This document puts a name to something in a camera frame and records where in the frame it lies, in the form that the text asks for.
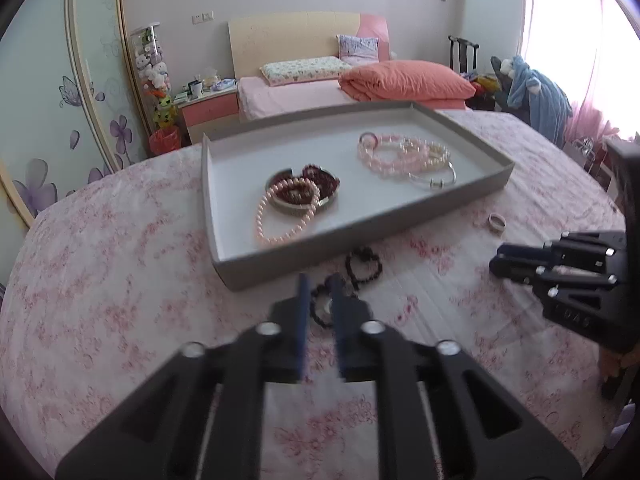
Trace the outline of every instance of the screw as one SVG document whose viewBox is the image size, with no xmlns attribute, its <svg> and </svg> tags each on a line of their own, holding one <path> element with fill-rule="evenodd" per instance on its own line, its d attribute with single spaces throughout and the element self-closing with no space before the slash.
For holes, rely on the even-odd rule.
<svg viewBox="0 0 640 480">
<path fill-rule="evenodd" d="M 436 347 L 442 355 L 456 355 L 460 353 L 460 345 L 455 341 L 440 341 Z"/>
<path fill-rule="evenodd" d="M 260 325 L 255 327 L 255 331 L 260 335 L 278 335 L 280 333 L 280 325 L 277 323 L 266 321 L 264 323 L 260 323 Z"/>
<path fill-rule="evenodd" d="M 202 357 L 204 355 L 204 346 L 200 343 L 187 343 L 182 347 L 182 355 L 189 359 Z"/>
<path fill-rule="evenodd" d="M 361 325 L 360 330 L 362 330 L 365 334 L 373 335 L 384 332 L 385 326 L 379 321 L 365 321 Z"/>
</svg>

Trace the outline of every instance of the nightstand top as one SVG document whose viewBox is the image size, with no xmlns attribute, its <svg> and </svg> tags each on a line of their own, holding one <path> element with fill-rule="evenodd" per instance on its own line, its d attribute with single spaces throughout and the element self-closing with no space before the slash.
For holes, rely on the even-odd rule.
<svg viewBox="0 0 640 480">
<path fill-rule="evenodd" d="M 228 95 L 228 94 L 235 94 L 238 92 L 238 85 L 236 83 L 234 83 L 232 86 L 230 86 L 229 88 L 225 88 L 224 90 L 220 90 L 219 92 L 202 92 L 202 97 L 199 99 L 188 99 L 187 101 L 183 101 L 181 103 L 178 103 L 176 106 L 178 108 L 184 108 L 186 106 L 189 105 L 194 105 L 196 103 L 201 103 L 203 101 L 206 101 L 207 99 L 213 99 L 214 97 L 220 97 L 223 95 Z"/>
</svg>

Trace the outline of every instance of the tray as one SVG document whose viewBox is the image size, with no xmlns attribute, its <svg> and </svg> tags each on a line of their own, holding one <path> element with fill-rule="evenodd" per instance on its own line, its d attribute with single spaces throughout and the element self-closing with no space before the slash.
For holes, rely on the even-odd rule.
<svg viewBox="0 0 640 480">
<path fill-rule="evenodd" d="M 430 189 L 372 173 L 357 155 L 365 131 L 446 144 L 456 183 Z M 235 126 L 223 135 L 213 142 L 203 138 L 202 189 L 213 265 L 230 290 L 315 265 L 450 212 L 503 188 L 514 166 L 472 132 L 412 102 L 304 110 Z M 260 245 L 254 222 L 265 180 L 282 168 L 306 164 L 340 179 L 337 199 L 289 244 Z M 296 222 L 270 206 L 265 211 L 267 235 L 281 234 Z"/>
</svg>

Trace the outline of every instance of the floral tablecloth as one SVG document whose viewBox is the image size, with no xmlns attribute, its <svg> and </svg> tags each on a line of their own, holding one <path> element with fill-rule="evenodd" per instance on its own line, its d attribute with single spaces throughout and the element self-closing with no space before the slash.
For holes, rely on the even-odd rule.
<svg viewBox="0 0 640 480">
<path fill-rule="evenodd" d="M 577 164 L 507 114 L 448 112 L 516 161 L 506 188 L 373 245 L 382 278 L 361 298 L 428 344 L 459 341 L 587 467 L 616 416 L 601 400 L 596 345 L 542 319 L 496 280 L 502 242 L 623 228 Z M 507 220 L 502 237 L 490 212 Z M 343 258 L 308 273 L 319 281 Z M 264 319 L 295 277 L 231 293 L 210 262 L 200 147 L 107 176 L 38 215 L 0 312 L 0 405 L 39 462 L 60 458 L 187 341 L 219 345 Z M 343 384 L 332 334 L 310 324 L 302 385 L 270 385 L 262 478 L 377 477 L 372 384 Z"/>
</svg>

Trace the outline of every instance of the white mug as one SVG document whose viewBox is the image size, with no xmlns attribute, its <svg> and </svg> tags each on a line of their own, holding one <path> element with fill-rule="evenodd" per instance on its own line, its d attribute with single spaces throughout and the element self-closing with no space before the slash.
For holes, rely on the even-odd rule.
<svg viewBox="0 0 640 480">
<path fill-rule="evenodd" d="M 202 83 L 194 83 L 191 85 L 191 93 L 193 97 L 196 99 L 200 99 L 202 97 Z"/>
</svg>

